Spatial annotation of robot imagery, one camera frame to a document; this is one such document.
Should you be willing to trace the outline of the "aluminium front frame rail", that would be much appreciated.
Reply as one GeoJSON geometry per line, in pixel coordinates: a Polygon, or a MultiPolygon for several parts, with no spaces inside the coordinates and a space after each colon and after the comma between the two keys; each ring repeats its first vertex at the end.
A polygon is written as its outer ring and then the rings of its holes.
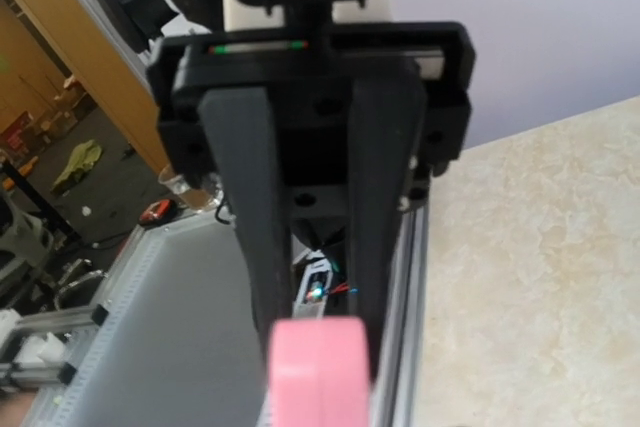
{"type": "Polygon", "coordinates": [[[370,402],[372,426],[410,426],[422,355],[429,208],[403,216],[370,402]]]}

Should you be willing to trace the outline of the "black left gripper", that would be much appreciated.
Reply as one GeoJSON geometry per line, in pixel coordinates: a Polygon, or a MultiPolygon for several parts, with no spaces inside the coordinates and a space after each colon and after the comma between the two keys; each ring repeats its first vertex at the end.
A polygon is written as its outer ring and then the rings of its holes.
{"type": "Polygon", "coordinates": [[[378,375],[403,216],[461,152],[474,47],[458,22],[260,29],[164,40],[146,71],[176,170],[218,175],[261,353],[292,314],[290,229],[348,232],[351,310],[378,375]]]}

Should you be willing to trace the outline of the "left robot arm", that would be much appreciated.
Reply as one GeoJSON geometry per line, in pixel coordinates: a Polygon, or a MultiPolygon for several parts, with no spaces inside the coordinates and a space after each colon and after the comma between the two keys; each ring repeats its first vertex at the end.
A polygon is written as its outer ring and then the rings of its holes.
{"type": "Polygon", "coordinates": [[[172,0],[157,129],[193,187],[218,176],[275,426],[411,421],[430,184],[462,150],[476,54],[454,21],[383,0],[172,0]]]}

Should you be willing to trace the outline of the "pink plug adapter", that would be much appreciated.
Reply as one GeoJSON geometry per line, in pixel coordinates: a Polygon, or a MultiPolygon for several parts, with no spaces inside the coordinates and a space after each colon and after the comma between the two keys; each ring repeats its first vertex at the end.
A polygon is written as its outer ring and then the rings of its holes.
{"type": "Polygon", "coordinates": [[[367,426],[370,377],[362,321],[277,321],[268,349],[268,388],[274,426],[367,426]]]}

